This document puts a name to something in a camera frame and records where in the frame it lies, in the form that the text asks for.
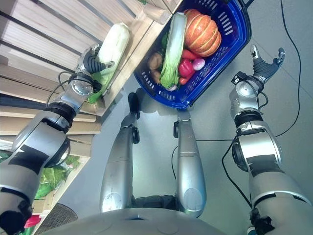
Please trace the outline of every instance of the gray floor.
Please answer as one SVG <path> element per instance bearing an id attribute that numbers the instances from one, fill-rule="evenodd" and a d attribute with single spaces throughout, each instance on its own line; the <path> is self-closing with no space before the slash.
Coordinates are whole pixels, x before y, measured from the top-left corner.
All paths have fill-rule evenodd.
<path id="1" fill-rule="evenodd" d="M 313 200 L 313 1 L 283 2 L 290 35 L 302 56 L 301 112 L 297 124 L 278 140 L 284 153 L 283 169 L 296 179 L 308 198 Z M 249 14 L 253 31 L 250 44 L 258 46 L 262 57 L 270 62 L 277 56 L 279 47 L 286 51 L 283 67 L 265 87 L 269 104 L 263 109 L 264 119 L 273 133 L 278 134 L 293 122 L 297 112 L 299 62 L 283 29 L 279 0 L 256 0 L 249 8 Z M 190 109 L 196 138 L 223 139 L 235 135 L 228 95 L 233 88 L 230 80 L 237 71 L 252 74 L 248 46 Z M 93 139 L 91 160 L 61 198 L 61 203 L 75 210 L 80 218 L 99 213 L 99 192 L 106 161 L 119 123 L 128 113 L 127 95 L 138 87 L 132 76 L 116 99 L 116 105 L 106 116 L 101 134 Z M 170 165 L 172 150 L 177 145 L 172 134 L 175 120 L 174 109 L 145 97 L 143 113 L 138 121 L 141 141 L 133 151 L 135 197 L 175 192 Z M 228 145 L 227 142 L 198 143 L 207 187 L 207 203 L 201 219 L 229 235 L 243 235 L 249 226 L 249 208 L 223 172 L 221 157 Z M 248 194 L 247 174 L 236 167 L 230 154 L 226 158 L 226 167 L 231 177 Z"/>

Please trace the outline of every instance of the pumpkin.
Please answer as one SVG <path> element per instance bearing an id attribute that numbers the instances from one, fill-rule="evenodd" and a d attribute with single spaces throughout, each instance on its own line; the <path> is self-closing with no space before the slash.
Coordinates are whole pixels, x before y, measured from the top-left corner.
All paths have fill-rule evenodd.
<path id="1" fill-rule="evenodd" d="M 212 55 L 222 41 L 215 21 L 196 9 L 188 9 L 184 13 L 187 17 L 185 45 L 201 57 Z"/>

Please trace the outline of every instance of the blue plastic basket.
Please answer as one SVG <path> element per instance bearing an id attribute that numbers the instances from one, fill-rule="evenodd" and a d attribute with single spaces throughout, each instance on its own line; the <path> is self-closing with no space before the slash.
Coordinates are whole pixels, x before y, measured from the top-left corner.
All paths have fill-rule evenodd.
<path id="1" fill-rule="evenodd" d="M 180 86 L 177 91 L 169 92 L 153 81 L 147 66 L 149 57 L 161 49 L 161 39 L 169 31 L 170 23 L 168 23 L 134 72 L 137 81 L 153 99 L 171 107 L 187 108 L 250 41 L 251 25 L 247 8 L 253 0 L 246 4 L 243 0 L 238 0 L 239 4 L 235 0 L 225 2 L 225 0 L 185 0 L 179 6 L 178 11 L 195 8 L 211 16 L 218 25 L 222 43 L 212 56 L 205 58 L 205 66 L 197 71 L 186 85 Z"/>

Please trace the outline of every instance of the red pepper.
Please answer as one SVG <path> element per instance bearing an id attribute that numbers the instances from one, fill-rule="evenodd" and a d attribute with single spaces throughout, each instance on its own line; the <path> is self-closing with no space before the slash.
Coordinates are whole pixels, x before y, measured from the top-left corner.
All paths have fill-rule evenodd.
<path id="1" fill-rule="evenodd" d="M 179 66 L 178 72 L 182 77 L 187 77 L 189 74 L 194 72 L 194 68 L 192 67 L 192 63 L 187 59 L 182 59 Z"/>
<path id="2" fill-rule="evenodd" d="M 182 50 L 181 57 L 183 59 L 188 59 L 188 60 L 194 60 L 194 59 L 199 58 L 199 56 L 195 55 L 194 53 L 186 49 Z"/>
<path id="3" fill-rule="evenodd" d="M 192 75 L 194 75 L 195 71 L 193 71 L 191 74 L 189 74 L 187 77 L 181 77 L 179 79 L 179 84 L 181 84 L 182 86 L 185 85 L 189 79 L 192 77 Z"/>

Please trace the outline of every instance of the black cable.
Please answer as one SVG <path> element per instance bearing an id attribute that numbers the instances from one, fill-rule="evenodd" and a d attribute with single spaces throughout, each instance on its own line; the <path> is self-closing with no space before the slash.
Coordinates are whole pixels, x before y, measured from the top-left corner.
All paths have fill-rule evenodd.
<path id="1" fill-rule="evenodd" d="M 65 83 L 67 83 L 67 82 L 69 82 L 69 81 L 82 81 L 82 82 L 87 82 L 87 83 L 89 83 L 88 81 L 86 81 L 86 80 L 83 80 L 83 79 L 76 79 L 76 78 L 74 78 L 74 79 L 68 79 L 68 80 L 66 80 L 66 81 L 64 81 L 64 82 L 61 82 L 58 86 L 56 86 L 55 88 L 54 88 L 54 90 L 50 93 L 50 95 L 49 95 L 49 97 L 48 97 L 48 99 L 47 99 L 47 102 L 46 102 L 46 104 L 45 104 L 45 106 L 47 107 L 48 106 L 48 104 L 49 104 L 49 101 L 50 101 L 50 99 L 51 99 L 51 96 L 53 95 L 53 93 L 55 93 L 55 91 L 60 87 L 60 86 L 62 86 L 63 84 L 65 84 Z"/>
<path id="2" fill-rule="evenodd" d="M 61 84 L 61 75 L 62 75 L 63 73 L 68 73 L 68 74 L 70 74 L 70 75 L 73 75 L 72 72 L 68 72 L 68 71 L 60 72 L 60 73 L 58 74 L 58 81 L 59 81 L 59 84 Z"/>
<path id="3" fill-rule="evenodd" d="M 281 136 L 283 134 L 285 134 L 287 131 L 289 131 L 294 125 L 295 123 L 298 121 L 298 118 L 299 118 L 299 114 L 300 114 L 300 80 L 301 80 L 301 57 L 300 57 L 300 53 L 299 53 L 299 50 L 297 48 L 297 46 L 295 45 L 295 43 L 293 42 L 291 36 L 289 35 L 289 32 L 287 30 L 287 27 L 286 27 L 286 22 L 285 22 L 285 15 L 284 15 L 284 8 L 283 8 L 283 1 L 280 0 L 280 5 L 281 5 L 281 10 L 282 10 L 282 18 L 283 18 L 283 24 L 284 24 L 284 28 L 285 28 L 285 31 L 286 31 L 286 34 L 288 36 L 288 38 L 290 39 L 291 43 L 293 44 L 295 50 L 297 51 L 297 55 L 298 55 L 298 58 L 299 58 L 299 78 L 298 78 L 298 113 L 297 113 L 297 116 L 293 122 L 293 124 L 287 129 L 285 130 L 284 132 L 282 132 L 281 134 L 275 136 L 275 137 L 278 137 L 278 136 Z"/>
<path id="4" fill-rule="evenodd" d="M 268 96 L 264 92 L 260 92 L 260 94 L 262 94 L 266 99 L 266 102 L 259 107 L 259 109 L 262 109 L 264 106 L 268 104 Z"/>
<path id="5" fill-rule="evenodd" d="M 52 167 L 55 167 L 55 166 L 58 166 L 58 165 L 61 165 L 62 163 L 64 163 L 67 160 L 67 158 L 69 157 L 69 155 L 70 155 L 70 142 L 69 142 L 69 144 L 67 146 L 67 155 L 66 155 L 66 157 L 62 161 L 57 163 L 56 165 L 53 165 Z"/>
<path id="6" fill-rule="evenodd" d="M 233 142 L 234 142 L 235 138 L 234 139 L 228 139 L 228 140 L 196 140 L 196 141 L 231 141 L 231 144 L 230 146 L 228 147 L 227 151 L 225 152 L 225 154 L 223 155 L 222 157 L 222 165 L 223 165 L 223 168 L 224 168 L 224 171 L 225 171 L 225 174 L 227 176 L 227 178 L 230 180 L 230 182 L 234 185 L 234 187 L 238 190 L 238 192 L 241 194 L 241 196 L 244 198 L 244 200 L 248 203 L 248 205 L 252 208 L 252 205 L 251 203 L 249 202 L 248 198 L 245 196 L 245 194 L 242 192 L 242 190 L 238 187 L 238 185 L 230 178 L 228 172 L 227 172 L 227 169 L 224 165 L 224 159 L 227 155 L 227 153 L 229 152 L 230 148 L 232 147 L 233 145 Z M 173 175 L 174 175 L 174 178 L 176 180 L 176 175 L 175 175 L 175 172 L 174 172 L 174 167 L 173 167 L 173 156 L 174 156 L 174 152 L 175 150 L 178 148 L 178 146 L 176 146 L 174 149 L 173 149 L 173 152 L 172 152 L 172 157 L 171 157 L 171 165 L 172 165 L 172 172 L 173 172 Z"/>
<path id="7" fill-rule="evenodd" d="M 196 141 L 232 141 L 233 139 L 225 139 L 225 140 L 196 140 Z M 175 174 L 175 171 L 174 171 L 174 167 L 173 167 L 173 156 L 174 156 L 174 153 L 175 153 L 175 150 L 178 148 L 178 146 L 176 146 L 174 149 L 173 149 L 173 152 L 172 152 L 172 157 L 171 157 L 171 165 L 172 165 L 172 172 L 173 172 L 173 175 L 174 175 L 174 178 L 176 180 L 176 174 Z"/>
<path id="8" fill-rule="evenodd" d="M 176 180 L 176 175 L 175 175 L 175 171 L 174 171 L 174 167 L 173 167 L 173 156 L 174 156 L 175 150 L 176 150 L 177 148 L 178 148 L 178 146 L 176 146 L 176 147 L 173 149 L 172 157 L 171 157 L 172 172 L 173 172 L 173 175 L 174 175 L 175 180 Z"/>
<path id="9" fill-rule="evenodd" d="M 229 152 L 230 148 L 232 147 L 234 141 L 235 141 L 235 139 L 231 142 L 230 146 L 228 147 L 227 151 L 225 152 L 224 156 L 222 157 L 222 165 L 223 165 L 223 168 L 224 168 L 224 171 L 225 171 L 227 178 L 230 180 L 230 182 L 233 184 L 233 186 L 235 186 L 235 188 L 238 190 L 238 192 L 241 194 L 241 196 L 245 199 L 245 201 L 250 206 L 250 208 L 252 208 L 252 204 L 249 202 L 248 198 L 245 196 L 245 194 L 241 191 L 241 189 L 238 187 L 238 185 L 229 176 L 229 174 L 226 170 L 225 164 L 224 164 L 224 159 L 225 159 L 227 153 Z"/>
<path id="10" fill-rule="evenodd" d="M 218 142 L 218 141 L 233 141 L 233 139 L 225 139 L 225 140 L 196 140 L 196 141 L 207 141 L 207 142 Z"/>

